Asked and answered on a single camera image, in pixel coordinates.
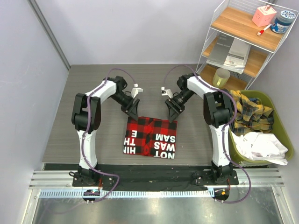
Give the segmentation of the red black plaid shirt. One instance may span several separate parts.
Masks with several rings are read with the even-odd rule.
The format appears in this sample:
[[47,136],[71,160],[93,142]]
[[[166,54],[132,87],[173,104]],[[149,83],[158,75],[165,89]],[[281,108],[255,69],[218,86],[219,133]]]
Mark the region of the red black plaid shirt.
[[123,153],[162,159],[174,159],[177,121],[139,117],[128,118]]

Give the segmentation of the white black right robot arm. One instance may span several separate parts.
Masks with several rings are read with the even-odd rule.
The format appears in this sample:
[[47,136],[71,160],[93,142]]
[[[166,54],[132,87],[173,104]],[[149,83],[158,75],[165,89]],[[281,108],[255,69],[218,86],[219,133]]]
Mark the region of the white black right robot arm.
[[181,90],[177,95],[161,87],[161,95],[169,97],[165,101],[169,110],[168,120],[173,122],[185,110],[185,103],[193,95],[203,99],[203,116],[210,127],[213,141],[211,179],[216,184],[222,184],[233,173],[230,157],[224,152],[224,148],[228,147],[228,122],[233,116],[232,97],[192,73],[179,77],[177,86]]

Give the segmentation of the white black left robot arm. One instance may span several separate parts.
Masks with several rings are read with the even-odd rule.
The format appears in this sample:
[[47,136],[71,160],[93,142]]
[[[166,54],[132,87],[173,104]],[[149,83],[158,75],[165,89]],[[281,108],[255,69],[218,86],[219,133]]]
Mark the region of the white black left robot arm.
[[71,122],[79,137],[80,161],[74,181],[95,186],[100,180],[101,174],[97,169],[96,133],[101,124],[101,105],[105,100],[112,98],[128,117],[138,119],[137,108],[140,100],[136,96],[143,92],[143,88],[134,83],[131,94],[127,95],[123,91],[126,87],[127,82],[123,77],[107,77],[91,91],[75,96]]

